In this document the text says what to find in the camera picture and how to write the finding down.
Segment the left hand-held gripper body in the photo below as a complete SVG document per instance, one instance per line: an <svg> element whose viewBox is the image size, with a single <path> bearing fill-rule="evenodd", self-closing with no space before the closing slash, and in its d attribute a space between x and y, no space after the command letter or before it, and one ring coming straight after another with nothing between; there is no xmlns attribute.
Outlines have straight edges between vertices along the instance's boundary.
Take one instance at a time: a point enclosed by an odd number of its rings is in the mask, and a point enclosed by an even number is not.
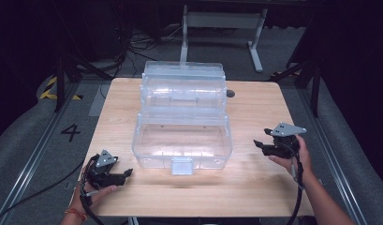
<svg viewBox="0 0 383 225"><path fill-rule="evenodd" d="M118 157L114 157L109 151L103 149L100 154L91 157L82 178L95 189L111 186L112 176L124 176L124 173L110 172L117 160Z"/></svg>

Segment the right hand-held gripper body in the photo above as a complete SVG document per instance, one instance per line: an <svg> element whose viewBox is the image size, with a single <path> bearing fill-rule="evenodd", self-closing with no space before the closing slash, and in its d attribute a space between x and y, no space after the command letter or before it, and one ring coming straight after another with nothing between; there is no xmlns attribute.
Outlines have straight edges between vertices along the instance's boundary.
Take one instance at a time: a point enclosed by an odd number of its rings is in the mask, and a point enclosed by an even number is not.
<svg viewBox="0 0 383 225"><path fill-rule="evenodd" d="M273 153L271 156L289 159L294 157L300 149L296 135L305 133L304 127L297 127L281 122L273 129Z"/></svg>

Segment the clear plastic storage box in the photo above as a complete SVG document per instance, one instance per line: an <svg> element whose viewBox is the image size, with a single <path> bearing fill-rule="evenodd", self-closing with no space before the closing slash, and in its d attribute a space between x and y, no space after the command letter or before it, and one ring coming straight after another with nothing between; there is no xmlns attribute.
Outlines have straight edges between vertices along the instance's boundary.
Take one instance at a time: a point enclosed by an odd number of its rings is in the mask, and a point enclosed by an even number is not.
<svg viewBox="0 0 383 225"><path fill-rule="evenodd" d="M174 175L220 170L233 153L219 63L148 61L131 151L143 168Z"/></svg>

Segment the person's right hand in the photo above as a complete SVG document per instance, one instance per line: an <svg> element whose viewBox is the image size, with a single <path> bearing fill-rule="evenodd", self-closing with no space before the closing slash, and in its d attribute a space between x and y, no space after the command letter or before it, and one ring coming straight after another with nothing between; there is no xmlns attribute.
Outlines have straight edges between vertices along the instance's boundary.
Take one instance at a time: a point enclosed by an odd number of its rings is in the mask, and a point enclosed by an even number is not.
<svg viewBox="0 0 383 225"><path fill-rule="evenodd" d="M293 172L297 172L299 170L299 166L302 166L302 178L298 178L298 181L301 181L302 187L307 189L307 184L311 180L315 179L312 169L312 162L304 138L300 135L296 135L296 138L300 145L298 157L284 159L277 156L268 156L268 159L277 165L284 167L290 175L292 175Z"/></svg>

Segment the person's left hand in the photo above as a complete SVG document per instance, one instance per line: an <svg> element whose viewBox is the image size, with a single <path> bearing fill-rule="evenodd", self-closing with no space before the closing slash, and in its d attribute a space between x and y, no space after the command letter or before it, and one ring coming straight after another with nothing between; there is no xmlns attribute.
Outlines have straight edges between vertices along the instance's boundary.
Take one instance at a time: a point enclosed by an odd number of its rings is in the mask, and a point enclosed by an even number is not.
<svg viewBox="0 0 383 225"><path fill-rule="evenodd" d="M93 211L106 196L116 191L117 188L117 186L111 185L108 187L103 187L101 189L95 189L89 184L88 181L86 181L85 183L80 181L74 189L73 196L67 208L66 214L75 214L78 217L86 220L88 213L81 201L82 193L86 193L86 202L90 203L89 209Z"/></svg>

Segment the black metal stand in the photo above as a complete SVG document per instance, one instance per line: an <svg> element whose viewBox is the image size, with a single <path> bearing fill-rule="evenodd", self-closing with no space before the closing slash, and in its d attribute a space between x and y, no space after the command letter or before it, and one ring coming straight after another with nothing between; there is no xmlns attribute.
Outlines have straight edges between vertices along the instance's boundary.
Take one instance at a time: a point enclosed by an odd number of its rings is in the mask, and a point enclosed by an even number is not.
<svg viewBox="0 0 383 225"><path fill-rule="evenodd" d="M294 85L297 89L305 89L308 83L312 83L310 108L314 117L318 117L317 104L321 69L319 67L319 62L316 59L298 63L295 66L289 67L282 72L274 72L269 81L277 83L296 73L299 73L297 79L294 82Z"/></svg>
<svg viewBox="0 0 383 225"><path fill-rule="evenodd" d="M99 76L103 80L112 80L112 76L105 73L100 68L93 66L91 63L82 60L74 55L62 53L57 60L55 72L57 78L57 99L55 107L56 113L58 113L61 110L61 108L64 106L64 103L66 102L65 76L67 76L72 83L78 83L82 79L81 71L77 68L77 65L83 66L86 70Z"/></svg>

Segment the aluminium floor rail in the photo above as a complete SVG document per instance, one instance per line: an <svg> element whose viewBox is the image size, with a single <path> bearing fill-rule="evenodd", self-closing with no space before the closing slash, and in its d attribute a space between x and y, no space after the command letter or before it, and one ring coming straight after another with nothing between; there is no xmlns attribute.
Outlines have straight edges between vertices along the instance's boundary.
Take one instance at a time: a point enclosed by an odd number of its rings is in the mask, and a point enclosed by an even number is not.
<svg viewBox="0 0 383 225"><path fill-rule="evenodd" d="M311 109L307 92L304 89L298 89L297 92L303 107L307 110L308 117L312 126L314 127L314 131L317 133L319 142L323 147L323 155L331 171L334 183L336 184L343 202L345 203L347 212L350 214L351 218L356 222L357 225L367 225L365 216L361 211L358 201L356 200L355 195L350 187L348 179L346 178L344 171L342 170L341 165L333 152L329 139L326 136L326 133L321 126L319 119L315 117Z"/></svg>
<svg viewBox="0 0 383 225"><path fill-rule="evenodd" d="M73 95L79 88L78 83L71 83L67 90L64 92L62 107L58 112L55 112L46 128L44 129L42 136L39 138L36 147L33 149L31 156L27 159L26 164L21 170L16 183L7 195L0 209L0 225L7 225L12 213L11 210L21 201L22 195L28 187L40 160L46 152L46 145L48 144L53 131L57 127L65 109L67 108L68 102L72 99Z"/></svg>

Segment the grey metal desk frame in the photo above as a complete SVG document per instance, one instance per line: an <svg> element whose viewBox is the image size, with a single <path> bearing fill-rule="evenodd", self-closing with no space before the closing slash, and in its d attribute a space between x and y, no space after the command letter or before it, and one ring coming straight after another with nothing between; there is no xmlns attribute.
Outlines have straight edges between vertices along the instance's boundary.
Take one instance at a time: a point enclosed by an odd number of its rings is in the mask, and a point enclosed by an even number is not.
<svg viewBox="0 0 383 225"><path fill-rule="evenodd" d="M184 6L182 19L183 40L180 53L180 61L186 62L188 55L188 29L194 28L229 28L229 29L253 29L255 36L247 42L255 71L263 72L257 45L266 20L268 9L264 8L259 13L243 14L229 12L196 12L190 11L188 5Z"/></svg>

